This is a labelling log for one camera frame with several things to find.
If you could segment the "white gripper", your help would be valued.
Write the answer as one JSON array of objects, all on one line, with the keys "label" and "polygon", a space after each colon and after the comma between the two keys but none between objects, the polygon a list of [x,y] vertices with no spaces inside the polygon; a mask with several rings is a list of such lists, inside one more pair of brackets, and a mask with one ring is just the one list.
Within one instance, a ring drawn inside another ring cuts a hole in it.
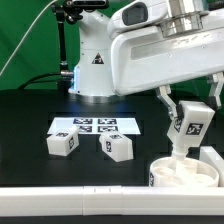
[{"label": "white gripper", "polygon": [[224,13],[204,16],[202,25],[197,32],[168,38],[158,26],[118,35],[110,51],[114,91],[128,95],[157,88],[157,98],[174,120],[182,116],[182,109],[171,99],[169,84],[209,75],[207,103],[214,110],[220,109],[224,86]]}]

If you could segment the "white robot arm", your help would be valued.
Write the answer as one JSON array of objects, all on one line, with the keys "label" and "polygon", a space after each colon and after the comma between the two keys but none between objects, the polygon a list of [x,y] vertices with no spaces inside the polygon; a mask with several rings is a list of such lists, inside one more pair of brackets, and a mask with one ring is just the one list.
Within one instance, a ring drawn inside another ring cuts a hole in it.
[{"label": "white robot arm", "polygon": [[72,0],[83,10],[75,93],[90,101],[155,89],[177,117],[169,86],[207,76],[208,105],[220,108],[224,84],[224,0],[134,0],[110,18],[106,0]]}]

